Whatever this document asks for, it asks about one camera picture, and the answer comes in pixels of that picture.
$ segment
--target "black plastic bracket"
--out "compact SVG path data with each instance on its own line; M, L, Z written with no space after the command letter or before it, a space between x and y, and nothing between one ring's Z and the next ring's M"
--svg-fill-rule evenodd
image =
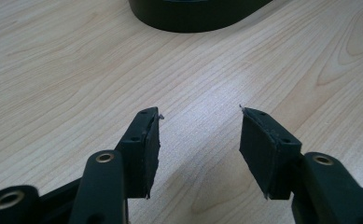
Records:
M243 108L240 151L259 187L274 200L294 193L296 223L363 223L363 188L329 155L300 154L301 143L267 113Z
M128 198L149 198L160 149L157 107L135 116L115 150L87 161L84 175L38 196L32 186L0 190L0 223L127 223Z

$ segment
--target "wooden table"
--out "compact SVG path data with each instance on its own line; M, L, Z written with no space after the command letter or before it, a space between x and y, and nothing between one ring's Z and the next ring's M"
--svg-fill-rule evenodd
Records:
M228 28L151 28L126 0L0 1L0 189L44 194L157 106L160 166L137 223L292 223L239 153L239 105L270 113L363 187L363 0L273 1Z

